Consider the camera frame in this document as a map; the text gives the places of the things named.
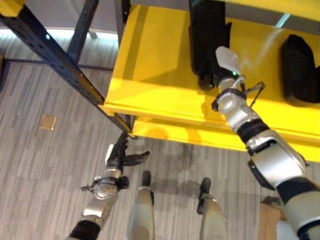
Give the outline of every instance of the black metal rack post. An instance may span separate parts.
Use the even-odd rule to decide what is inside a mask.
[[[74,37],[69,47],[68,55],[59,44],[50,36],[44,26],[38,21],[33,13],[23,5],[17,17],[7,17],[0,14],[0,21],[3,22],[9,29],[11,29],[29,48],[31,48],[46,64],[55,70],[69,85],[76,89],[83,97],[85,97],[91,104],[98,108],[105,114],[98,105],[103,105],[105,102],[104,97],[87,79],[84,73],[77,66],[76,61],[79,59],[83,44],[86,39],[89,25],[93,18],[96,9],[97,0],[91,2],[89,12],[85,9],[82,10],[77,27],[75,29]],[[131,133],[131,128],[122,120],[122,118],[115,114],[108,116],[105,114],[115,125],[122,131]]]

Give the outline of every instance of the shelf board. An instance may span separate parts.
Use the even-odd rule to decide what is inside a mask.
[[[290,34],[305,39],[320,64],[320,37],[238,19],[230,48],[240,60],[247,87],[263,81],[253,109],[281,134],[320,139],[320,104],[289,105],[283,97],[280,47]],[[212,110],[217,89],[203,92],[191,68],[188,11],[134,5],[131,8],[102,110],[171,122],[228,129]],[[250,103],[256,93],[248,96]]]
[[[133,126],[133,135],[237,151],[246,150],[240,138],[231,130],[170,122],[150,117],[137,117]],[[282,135],[282,137],[306,160],[320,162],[320,142],[291,139],[286,135]]]

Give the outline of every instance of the floor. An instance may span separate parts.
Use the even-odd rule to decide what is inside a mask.
[[[96,88],[107,91],[111,72],[83,69]],[[0,238],[61,240],[68,236],[91,198],[80,187],[104,169],[109,144],[120,130],[51,68],[7,63],[0,92]],[[42,114],[57,116],[54,131],[38,129]],[[196,240],[199,185],[211,193],[227,219],[231,240],[255,240],[259,202],[275,193],[261,188],[246,153],[139,138],[129,154],[151,151],[142,165],[127,167],[130,188],[119,194],[100,240],[124,240],[144,170],[152,174],[156,240]],[[320,164],[307,175],[320,183]]]
[[[72,39],[72,31],[65,31],[64,35],[56,30],[49,30],[50,35],[56,40],[63,50],[67,50]],[[118,53],[118,40],[107,38],[91,38],[87,36],[80,65],[89,65],[112,69]],[[33,60],[41,59],[27,47],[14,33],[9,30],[0,30],[0,54],[6,59]]]

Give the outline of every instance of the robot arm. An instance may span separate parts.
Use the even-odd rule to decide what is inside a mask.
[[[117,143],[110,145],[103,175],[96,176],[91,186],[81,188],[83,191],[90,191],[93,198],[83,210],[79,222],[66,240],[97,239],[118,199],[118,192],[129,187],[129,179],[122,176],[124,167],[139,165],[150,155],[150,152],[146,151],[142,154],[126,156],[127,137],[126,133],[122,133]]]
[[[245,144],[251,156],[248,165],[260,185],[279,193],[284,214],[297,236],[319,240],[320,188],[306,177],[304,158],[247,105],[237,55],[221,46],[216,57],[221,68],[215,79],[220,94],[212,108],[225,116]]]

